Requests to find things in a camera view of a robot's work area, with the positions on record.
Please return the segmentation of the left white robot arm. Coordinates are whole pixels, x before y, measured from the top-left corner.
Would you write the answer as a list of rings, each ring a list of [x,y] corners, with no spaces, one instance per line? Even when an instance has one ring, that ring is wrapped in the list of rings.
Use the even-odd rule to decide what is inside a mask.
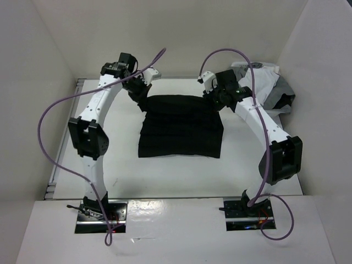
[[[109,215],[108,192],[103,179],[103,157],[108,150],[109,138],[103,126],[108,110],[123,88],[122,83],[106,85],[131,76],[137,66],[137,59],[129,53],[121,53],[116,62],[106,63],[101,69],[99,91],[93,93],[82,113],[68,122],[73,146],[82,161],[83,176],[88,179],[84,208],[99,220]]]

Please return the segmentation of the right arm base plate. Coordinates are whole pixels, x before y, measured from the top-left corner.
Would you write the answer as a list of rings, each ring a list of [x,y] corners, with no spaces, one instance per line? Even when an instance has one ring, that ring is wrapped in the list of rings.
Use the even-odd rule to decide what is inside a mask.
[[[223,199],[223,206],[219,208],[224,212],[227,231],[245,231],[276,229],[271,202],[265,199],[260,205],[245,209],[239,197]]]

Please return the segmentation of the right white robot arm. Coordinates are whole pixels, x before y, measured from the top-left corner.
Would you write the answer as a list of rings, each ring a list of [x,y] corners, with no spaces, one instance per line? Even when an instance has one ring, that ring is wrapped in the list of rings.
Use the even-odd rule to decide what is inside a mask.
[[[303,142],[276,124],[254,98],[252,89],[238,83],[232,70],[216,74],[206,71],[199,76],[198,82],[204,85],[204,98],[209,99],[218,111],[230,108],[249,126],[263,147],[258,164],[260,178],[243,191],[240,199],[239,209],[244,215],[253,217],[279,182],[300,172]]]

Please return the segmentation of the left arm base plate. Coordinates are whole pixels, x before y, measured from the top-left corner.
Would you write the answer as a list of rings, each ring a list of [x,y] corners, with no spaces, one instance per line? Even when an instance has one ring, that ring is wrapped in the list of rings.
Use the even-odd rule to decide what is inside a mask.
[[[125,233],[127,220],[127,201],[109,200],[106,215],[113,233]],[[101,212],[85,208],[83,202],[79,206],[67,205],[67,208],[77,211],[75,234],[106,233],[108,227]]]

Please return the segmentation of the black pleated skirt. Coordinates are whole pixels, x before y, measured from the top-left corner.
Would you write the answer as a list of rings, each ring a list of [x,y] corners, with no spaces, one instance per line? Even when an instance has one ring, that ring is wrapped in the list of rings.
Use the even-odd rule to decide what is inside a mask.
[[[140,131],[140,158],[168,155],[220,158],[223,123],[206,99],[186,95],[150,96],[138,103],[145,119]]]

